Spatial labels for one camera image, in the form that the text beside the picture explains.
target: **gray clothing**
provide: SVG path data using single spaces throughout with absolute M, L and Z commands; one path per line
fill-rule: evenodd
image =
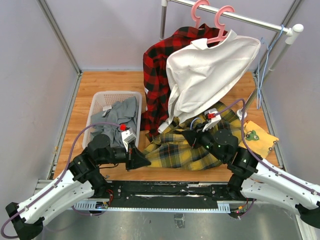
M 115 102 L 112 105 L 112 109 L 106 111 L 105 116 L 103 116 L 105 111 L 92 115 L 91 123 L 110 122 L 119 125 L 125 124 L 128 128 L 132 128 L 134 133 L 137 133 L 138 110 L 139 106 L 137 99 L 132 96 L 123 102 Z M 124 147 L 121 138 L 122 131 L 120 131 L 118 127 L 105 124 L 94 126 L 93 128 L 95 128 L 95 131 L 91 133 L 91 140 L 98 134 L 106 134 L 111 140 L 110 146 L 112 148 Z

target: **yellow cloth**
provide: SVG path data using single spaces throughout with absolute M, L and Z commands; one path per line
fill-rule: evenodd
M 244 133 L 244 139 L 249 148 L 264 159 L 279 141 L 279 138 L 270 135 L 253 121 L 244 123 Z M 242 141 L 239 146 L 246 148 Z

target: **red plaid shirt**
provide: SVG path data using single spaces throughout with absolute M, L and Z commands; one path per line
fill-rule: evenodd
M 141 130 L 149 130 L 149 135 L 158 135 L 158 127 L 167 120 L 170 87 L 168 84 L 166 64 L 169 55 L 188 45 L 196 39 L 210 39 L 218 36 L 219 29 L 203 24 L 198 28 L 185 26 L 168 37 L 151 46 L 143 55 L 143 77 L 147 111 L 141 116 Z

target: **sleeve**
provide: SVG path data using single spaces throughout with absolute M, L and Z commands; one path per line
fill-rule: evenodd
M 146 98 L 147 111 L 141 115 L 141 130 L 149 130 L 156 135 L 159 99 L 159 76 L 157 74 L 157 63 L 145 53 L 143 55 L 143 85 Z

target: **white wall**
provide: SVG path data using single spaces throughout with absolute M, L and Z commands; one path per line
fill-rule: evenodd
M 35 0 L 0 1 L 0 225 L 47 177 L 76 72 Z M 7 235 L 16 235 L 10 223 Z
M 213 7 L 232 5 L 236 13 L 280 24 L 293 0 L 210 0 Z M 142 69 L 143 53 L 159 41 L 161 0 L 47 0 L 82 69 Z M 169 2 L 165 37 L 194 26 L 191 8 Z M 214 27 L 214 14 L 197 11 L 202 23 Z M 226 29 L 268 42 L 274 32 L 232 19 Z
M 304 1 L 292 24 L 304 31 L 263 87 L 287 170 L 320 184 L 320 2 Z

